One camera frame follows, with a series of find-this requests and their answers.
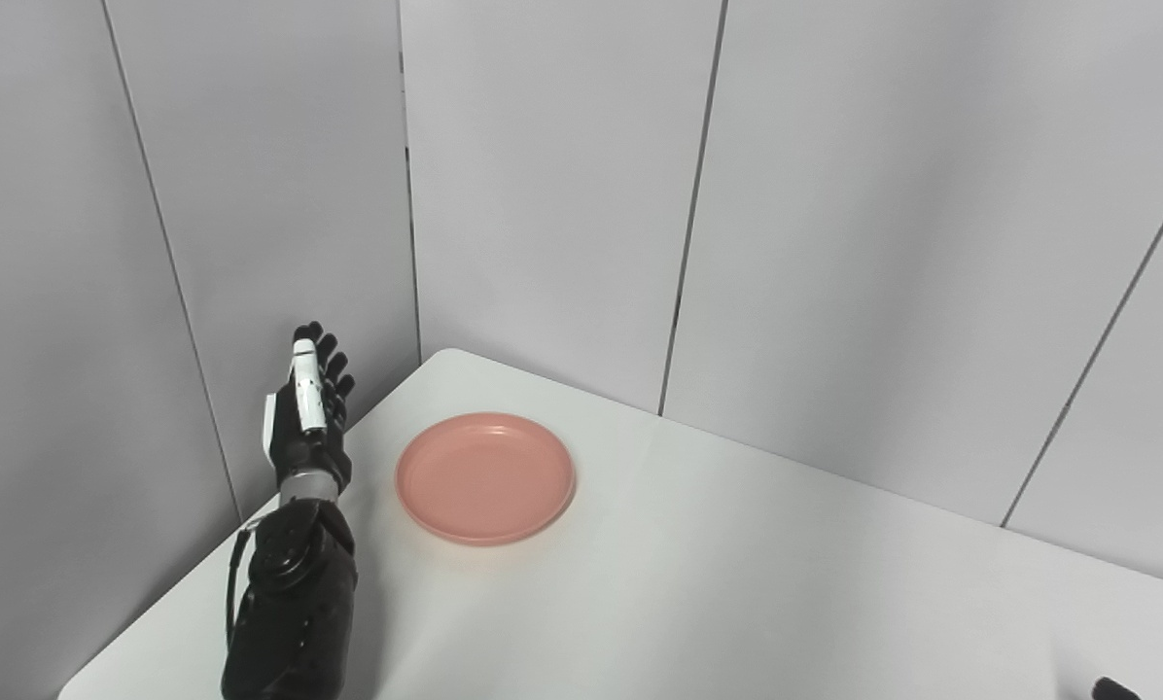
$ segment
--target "robotic arm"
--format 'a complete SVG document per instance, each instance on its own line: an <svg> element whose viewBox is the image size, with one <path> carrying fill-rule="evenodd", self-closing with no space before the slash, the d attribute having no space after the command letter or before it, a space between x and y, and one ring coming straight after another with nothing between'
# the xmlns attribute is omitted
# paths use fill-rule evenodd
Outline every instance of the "robotic arm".
<svg viewBox="0 0 1163 700"><path fill-rule="evenodd" d="M287 384L266 395L263 448L279 508L236 533L227 590L227 700L336 700L356 588L352 533L335 505L352 478L344 452L347 356L319 323L293 337ZM249 585L234 619L235 573L252 534Z"/></svg>

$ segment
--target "wall seam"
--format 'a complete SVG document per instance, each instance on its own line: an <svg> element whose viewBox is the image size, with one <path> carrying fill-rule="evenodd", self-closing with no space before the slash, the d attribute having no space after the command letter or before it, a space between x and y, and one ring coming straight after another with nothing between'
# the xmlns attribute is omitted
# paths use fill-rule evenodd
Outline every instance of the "wall seam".
<svg viewBox="0 0 1163 700"><path fill-rule="evenodd" d="M133 133L136 134L136 145L141 153L141 164L145 167L145 180L150 185L150 197L154 200L154 212L158 217L158 229L163 231L163 244L167 251L167 262L171 264L171 279L176 284L176 295L180 299L180 309L185 315L185 328L188 331L188 344L193 351L193 363L197 365L197 376L200 378L200 388L205 397L205 408L209 412L209 424L214 430L214 442L217 444L217 457L222 462L222 474L227 478L227 488L231 497L231 508L235 510L236 522L244 521L241 513L240 498L235 497L235 483L231 481L231 470L227 464L227 452L222 449L222 436L217 433L217 417L214 415L214 401L209 394L209 385L205 381L205 369L200 364L200 352L197 350L197 335L192 328L192 316L188 315L188 305L185 301L185 292L180 285L180 271L176 266L174 251L171 248L171 238L167 236L167 223L163 217L163 203L158 200L158 187L154 181L154 172L150 170L150 156L145 151L145 138L141 136L141 122L136 116L136 107L133 107L133 90L128 85L128 71L123 67L123 56L119 50L119 40L115 38L115 22L110 19L109 5L102 0L102 15L106 19L106 31L110 40L110 51L115 53L115 67L119 70L119 79L123 85L123 98L128 102L128 115L133 119Z"/></svg>
<svg viewBox="0 0 1163 700"><path fill-rule="evenodd" d="M668 334L668 353L663 358L663 383L658 415L668 401L668 380L672 371L672 350L676 348L676 328L680 320L680 295L685 292L685 270L690 262L690 243L693 240L693 217L698 208L698 188L702 183L702 164L707 153L707 134L711 129L711 106L715 99L715 74L720 71L720 48L725 41L725 21L728 19L728 0L720 0L720 20L715 26L715 49L711 55L711 77L707 80L707 99L702 107L702 134L698 137L698 160L693 170L693 190L690 193L690 213L685 221L685 243L680 248L680 270L676 279L676 301L672 306L672 324Z"/></svg>
<svg viewBox="0 0 1163 700"><path fill-rule="evenodd" d="M1156 247L1160 245L1160 241L1163 238L1163 219L1161 219L1160 227L1156 229L1156 234L1151 236L1151 243L1148 245L1147 251L1142 255L1141 260L1136 270L1134 270L1134 276L1130 281L1127 283L1127 287L1122 292L1122 298L1119 299L1119 305L1113 310L1110 316L1110 322L1105 324L1105 330L1100 333L1099 341L1092 349L1092 353L1087 357L1087 363L1083 365L1083 372L1079 373L1078 380L1075 381L1073 388L1070 391L1070 395L1066 395L1065 403L1061 407L1061 412L1057 413L1057 420L1054 421L1051 429L1048 430L1048 437L1044 437L1043 444L1040 447L1040 452L1036 453L1035 460L1030 462L1030 470L1027 471L1026 478L1022 479L1022 484L1018 487L1018 493L1013 497L1012 503L1009 503L1009 509L1006 510L1005 517L1000 521L1000 527L1008 527L1009 519L1013 517L1013 510L1018 508L1018 502L1022 500L1022 494L1026 493L1027 486L1030 484L1030 479L1035 477L1035 471L1040 469L1041 462L1043 462L1044 455L1048 452L1048 448L1051 447L1054 440L1057 438L1057 433L1061 430L1062 423L1065 421L1065 416L1070 413L1075 405L1075 399L1078 398L1079 390L1083 388L1083 383L1087 381L1087 376L1092 371L1092 366L1096 365L1096 359L1099 358L1100 351L1105 349L1107 338L1110 334L1113 333L1113 327L1119 321L1119 316L1122 315L1127 301L1130 300L1130 294L1134 293L1134 287L1139 284L1139 279L1142 278L1142 273L1148 267L1148 263L1151 262L1151 257L1156 252Z"/></svg>

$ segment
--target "robotic hand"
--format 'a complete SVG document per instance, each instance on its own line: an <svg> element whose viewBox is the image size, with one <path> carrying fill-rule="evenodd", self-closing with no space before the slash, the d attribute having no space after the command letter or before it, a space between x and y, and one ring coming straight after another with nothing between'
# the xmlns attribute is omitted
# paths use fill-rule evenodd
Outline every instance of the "robotic hand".
<svg viewBox="0 0 1163 700"><path fill-rule="evenodd" d="M279 508L236 533L227 584L227 700L335 700L344 686L356 564L335 505L352 478L344 453L347 356L319 323L293 337L292 372L266 395L262 443ZM238 615L235 573L251 531L256 549Z"/></svg>

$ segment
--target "black robotic finger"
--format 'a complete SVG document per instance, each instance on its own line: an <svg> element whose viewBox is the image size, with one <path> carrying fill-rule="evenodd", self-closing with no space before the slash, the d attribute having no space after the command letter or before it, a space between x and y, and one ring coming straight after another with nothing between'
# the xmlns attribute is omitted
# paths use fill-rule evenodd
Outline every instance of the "black robotic finger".
<svg viewBox="0 0 1163 700"><path fill-rule="evenodd" d="M309 341L317 342L317 338L321 336L323 336L323 324L319 322L309 322L297 327L297 330L292 334L292 341L305 341L307 337Z"/></svg>
<svg viewBox="0 0 1163 700"><path fill-rule="evenodd" d="M333 384L338 381L341 374L344 373L344 367L347 367L347 355L336 353L334 358L327 363L327 381Z"/></svg>
<svg viewBox="0 0 1163 700"><path fill-rule="evenodd" d="M328 416L336 421L341 429L347 424L347 405L344 398L336 393L335 385L330 380L323 383L323 401L327 401Z"/></svg>
<svg viewBox="0 0 1163 700"><path fill-rule="evenodd" d="M317 364L320 367L327 366L327 358L331 356L336 345L338 345L338 341L330 333L317 342Z"/></svg>
<svg viewBox="0 0 1163 700"><path fill-rule="evenodd" d="M352 393L352 387L356 386L356 380L352 376L344 376L335 385L335 393L341 395L341 399L347 399L348 394Z"/></svg>

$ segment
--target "black cable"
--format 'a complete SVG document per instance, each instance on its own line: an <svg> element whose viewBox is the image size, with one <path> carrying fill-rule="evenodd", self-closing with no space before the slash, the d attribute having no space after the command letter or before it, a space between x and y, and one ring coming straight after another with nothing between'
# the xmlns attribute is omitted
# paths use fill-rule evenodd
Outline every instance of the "black cable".
<svg viewBox="0 0 1163 700"><path fill-rule="evenodd" d="M240 571L244 557L244 545L249 542L252 529L240 528L235 533L235 548L231 549L231 566L227 571L227 645L231 645L231 634L235 631L235 572Z"/></svg>

